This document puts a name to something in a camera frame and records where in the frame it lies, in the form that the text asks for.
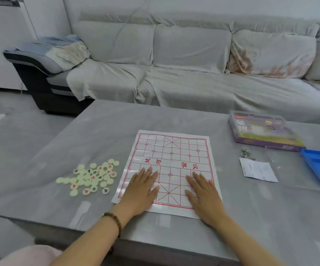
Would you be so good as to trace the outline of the person's left forearm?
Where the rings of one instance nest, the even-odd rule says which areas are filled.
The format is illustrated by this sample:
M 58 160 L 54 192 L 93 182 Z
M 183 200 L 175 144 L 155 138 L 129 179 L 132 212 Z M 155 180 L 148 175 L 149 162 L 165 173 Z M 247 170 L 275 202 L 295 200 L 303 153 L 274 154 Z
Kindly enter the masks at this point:
M 50 266 L 100 266 L 128 223 L 119 219 L 114 212 L 115 207 L 72 243 Z

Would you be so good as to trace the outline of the pile of cream chess pieces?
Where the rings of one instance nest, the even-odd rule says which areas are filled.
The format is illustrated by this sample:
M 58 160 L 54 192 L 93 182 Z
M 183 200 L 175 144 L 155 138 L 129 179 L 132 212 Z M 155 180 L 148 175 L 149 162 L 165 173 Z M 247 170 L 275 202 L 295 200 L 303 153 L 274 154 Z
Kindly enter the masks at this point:
M 108 195 L 118 175 L 114 168 L 118 166 L 119 161 L 112 158 L 102 164 L 93 162 L 88 167 L 85 164 L 79 164 L 73 170 L 72 176 L 58 177 L 55 183 L 67 185 L 70 197 L 77 197 L 80 194 L 89 196 L 98 191 Z

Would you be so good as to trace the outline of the clear plastic lid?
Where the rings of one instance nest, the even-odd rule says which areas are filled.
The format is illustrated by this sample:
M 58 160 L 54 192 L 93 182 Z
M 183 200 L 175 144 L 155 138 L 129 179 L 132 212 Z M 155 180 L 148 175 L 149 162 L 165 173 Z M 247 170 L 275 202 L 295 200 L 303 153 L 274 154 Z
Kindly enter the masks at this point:
M 320 180 L 304 160 L 300 149 L 264 148 L 279 183 L 292 188 L 320 191 Z

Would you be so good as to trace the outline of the stained sofa back cushion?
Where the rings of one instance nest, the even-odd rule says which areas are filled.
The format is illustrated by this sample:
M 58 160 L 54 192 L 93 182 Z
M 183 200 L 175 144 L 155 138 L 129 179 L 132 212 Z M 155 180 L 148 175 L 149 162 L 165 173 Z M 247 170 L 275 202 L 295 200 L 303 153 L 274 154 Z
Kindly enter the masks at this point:
M 303 78 L 316 57 L 316 39 L 291 33 L 237 31 L 227 69 L 269 78 Z

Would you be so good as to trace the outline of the white red-grid chess board sheet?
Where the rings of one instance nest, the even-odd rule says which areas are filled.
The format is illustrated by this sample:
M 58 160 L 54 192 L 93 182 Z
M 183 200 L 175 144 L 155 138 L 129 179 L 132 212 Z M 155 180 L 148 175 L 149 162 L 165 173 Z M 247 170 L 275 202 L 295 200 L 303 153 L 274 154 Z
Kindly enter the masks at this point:
M 209 137 L 139 130 L 112 203 L 119 203 L 135 173 L 149 167 L 158 172 L 150 190 L 159 187 L 149 212 L 199 219 L 185 195 L 189 190 L 198 197 L 186 179 L 193 172 L 210 180 L 221 196 Z

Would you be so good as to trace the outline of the person's left hand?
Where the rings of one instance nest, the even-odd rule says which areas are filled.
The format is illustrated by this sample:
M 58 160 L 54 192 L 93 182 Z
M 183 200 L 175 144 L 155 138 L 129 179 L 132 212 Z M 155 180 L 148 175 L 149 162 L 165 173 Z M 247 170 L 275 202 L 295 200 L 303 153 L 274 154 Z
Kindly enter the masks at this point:
M 148 194 L 156 187 L 153 184 L 159 173 L 158 171 L 152 172 L 152 185 L 150 187 L 142 187 L 142 175 L 145 171 L 147 171 L 145 168 L 139 171 L 137 188 L 130 190 L 127 186 L 120 202 L 115 206 L 114 213 L 125 222 L 128 222 L 134 216 L 142 214 L 152 205 L 152 203 L 148 202 Z

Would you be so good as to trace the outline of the person's right forearm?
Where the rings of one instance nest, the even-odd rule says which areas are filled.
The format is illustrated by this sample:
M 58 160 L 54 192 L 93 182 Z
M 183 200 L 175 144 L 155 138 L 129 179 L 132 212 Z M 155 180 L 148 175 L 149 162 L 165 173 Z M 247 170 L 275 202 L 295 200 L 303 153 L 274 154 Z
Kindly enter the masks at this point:
M 243 266 L 285 266 L 228 215 L 202 220 L 226 241 Z

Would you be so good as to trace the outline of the purple game box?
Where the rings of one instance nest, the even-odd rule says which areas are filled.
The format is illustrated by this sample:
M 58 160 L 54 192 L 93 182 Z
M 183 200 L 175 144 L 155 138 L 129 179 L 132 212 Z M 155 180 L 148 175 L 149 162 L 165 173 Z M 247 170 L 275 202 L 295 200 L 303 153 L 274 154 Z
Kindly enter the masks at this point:
M 234 142 L 287 150 L 306 149 L 302 138 L 282 116 L 231 110 L 229 125 Z

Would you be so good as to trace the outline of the pink trousers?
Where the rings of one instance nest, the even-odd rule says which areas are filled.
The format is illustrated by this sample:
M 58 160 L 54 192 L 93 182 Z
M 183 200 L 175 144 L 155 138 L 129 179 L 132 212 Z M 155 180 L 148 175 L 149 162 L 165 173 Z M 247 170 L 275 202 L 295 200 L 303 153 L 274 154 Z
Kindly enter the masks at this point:
M 1 259 L 0 266 L 50 266 L 61 254 L 61 250 L 47 245 L 26 246 Z

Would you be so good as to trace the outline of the white paper slip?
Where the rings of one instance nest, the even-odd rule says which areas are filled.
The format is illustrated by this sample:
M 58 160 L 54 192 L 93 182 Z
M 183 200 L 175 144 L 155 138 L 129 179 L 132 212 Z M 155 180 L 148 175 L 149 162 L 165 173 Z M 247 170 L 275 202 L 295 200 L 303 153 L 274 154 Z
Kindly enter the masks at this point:
M 278 182 L 278 179 L 268 162 L 252 161 L 246 158 L 240 158 L 239 161 L 244 177 L 264 180 L 267 182 Z

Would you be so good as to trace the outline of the white cabinet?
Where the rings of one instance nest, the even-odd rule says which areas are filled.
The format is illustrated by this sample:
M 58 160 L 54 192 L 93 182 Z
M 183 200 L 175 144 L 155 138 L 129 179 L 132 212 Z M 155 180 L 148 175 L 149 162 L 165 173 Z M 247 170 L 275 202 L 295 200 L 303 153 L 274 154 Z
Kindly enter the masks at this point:
M 3 56 L 9 46 L 36 39 L 36 33 L 23 0 L 0 0 L 0 88 L 26 90 L 12 63 Z

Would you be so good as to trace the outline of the folded blue cream blanket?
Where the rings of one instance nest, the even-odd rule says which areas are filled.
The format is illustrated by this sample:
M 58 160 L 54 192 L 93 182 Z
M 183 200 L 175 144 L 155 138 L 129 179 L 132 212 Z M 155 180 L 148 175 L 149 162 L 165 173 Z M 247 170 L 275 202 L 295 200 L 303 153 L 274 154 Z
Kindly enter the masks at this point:
M 3 54 L 10 62 L 23 62 L 29 57 L 52 74 L 69 71 L 91 57 L 85 43 L 77 35 L 47 36 L 6 47 Z

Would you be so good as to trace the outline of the person's right hand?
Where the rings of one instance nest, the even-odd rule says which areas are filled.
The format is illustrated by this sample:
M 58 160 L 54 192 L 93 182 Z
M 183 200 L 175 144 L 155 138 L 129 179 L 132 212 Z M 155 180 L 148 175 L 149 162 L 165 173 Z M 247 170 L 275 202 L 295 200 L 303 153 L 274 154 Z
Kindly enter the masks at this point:
M 194 173 L 192 177 L 187 175 L 186 180 L 195 192 L 195 194 L 192 194 L 198 199 L 198 209 L 194 209 L 195 213 L 205 224 L 215 230 L 219 230 L 223 221 L 229 216 L 218 191 L 217 196 L 211 196 L 211 194 L 208 193 L 207 179 L 206 190 L 196 190 L 194 188 Z

